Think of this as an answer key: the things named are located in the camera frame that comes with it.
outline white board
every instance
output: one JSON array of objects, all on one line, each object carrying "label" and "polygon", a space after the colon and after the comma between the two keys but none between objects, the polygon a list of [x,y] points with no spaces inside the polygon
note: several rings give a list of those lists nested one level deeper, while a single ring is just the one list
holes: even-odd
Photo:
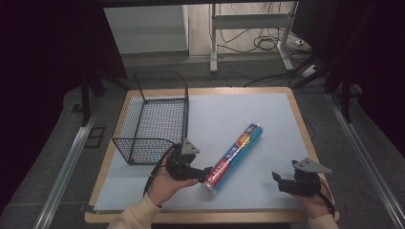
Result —
[{"label": "white board", "polygon": [[[309,156],[286,94],[190,95],[189,108],[188,139],[201,150],[194,168],[214,166],[250,123],[264,132],[215,196],[199,183],[179,190],[163,204],[165,211],[302,209],[271,175],[293,179],[291,161]],[[123,210],[140,201],[152,169],[127,165],[116,150],[95,210]]]}]

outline cylindrical can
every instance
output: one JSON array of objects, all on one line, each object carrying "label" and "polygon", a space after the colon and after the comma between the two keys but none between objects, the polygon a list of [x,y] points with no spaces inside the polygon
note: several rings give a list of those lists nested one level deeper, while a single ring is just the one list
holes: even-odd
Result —
[{"label": "cylindrical can", "polygon": [[255,123],[250,124],[238,139],[217,162],[205,180],[205,185],[212,192],[218,192],[226,179],[232,174],[241,160],[247,155],[256,140],[262,134],[263,128]]}]

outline aluminum rail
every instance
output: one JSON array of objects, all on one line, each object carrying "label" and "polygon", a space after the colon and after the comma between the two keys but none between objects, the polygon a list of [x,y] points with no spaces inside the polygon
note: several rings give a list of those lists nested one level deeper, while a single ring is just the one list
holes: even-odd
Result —
[{"label": "aluminum rail", "polygon": [[388,213],[390,214],[391,219],[393,220],[396,228],[404,229],[405,228],[405,215],[396,199],[393,191],[385,182],[382,175],[379,173],[378,168],[375,166],[373,159],[370,157],[367,148],[363,145],[360,137],[357,135],[354,127],[348,123],[345,117],[340,112],[340,105],[337,101],[337,98],[331,94],[327,94],[327,98],[330,101],[331,106],[334,109],[334,113],[337,116],[340,124],[343,127],[346,135],[348,136],[360,162],[362,163],[367,175],[373,183],[373,186],[380,196],[383,204],[385,205]]},{"label": "aluminum rail", "polygon": [[72,145],[71,150],[66,156],[65,162],[60,169],[60,172],[56,178],[53,188],[48,195],[47,200],[44,203],[41,213],[36,220],[34,229],[49,228],[53,220],[53,216],[56,213],[57,207],[59,206],[60,200],[65,193],[66,187],[68,186],[69,180],[72,176],[72,173],[75,169],[80,153],[83,149],[83,146],[86,142],[87,136],[89,135],[90,130],[96,119],[97,109],[101,103],[101,98],[95,97],[95,100],[92,103],[92,112],[89,119],[89,122],[86,126],[80,127],[75,141]]}]

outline black wire basket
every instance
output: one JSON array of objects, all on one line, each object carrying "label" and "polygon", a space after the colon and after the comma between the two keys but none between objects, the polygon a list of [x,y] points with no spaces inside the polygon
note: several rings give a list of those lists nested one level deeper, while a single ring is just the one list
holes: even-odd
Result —
[{"label": "black wire basket", "polygon": [[113,142],[128,164],[156,164],[173,143],[187,137],[188,89],[173,72],[135,73]]}]

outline label on can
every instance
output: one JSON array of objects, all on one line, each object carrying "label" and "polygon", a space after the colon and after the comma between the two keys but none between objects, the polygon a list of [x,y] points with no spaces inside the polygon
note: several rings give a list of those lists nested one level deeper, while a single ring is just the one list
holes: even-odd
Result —
[{"label": "label on can", "polygon": [[215,165],[208,175],[205,184],[211,189],[218,190],[220,188],[219,183],[224,182],[225,175],[237,166],[262,132],[262,127],[257,124],[250,124]]}]

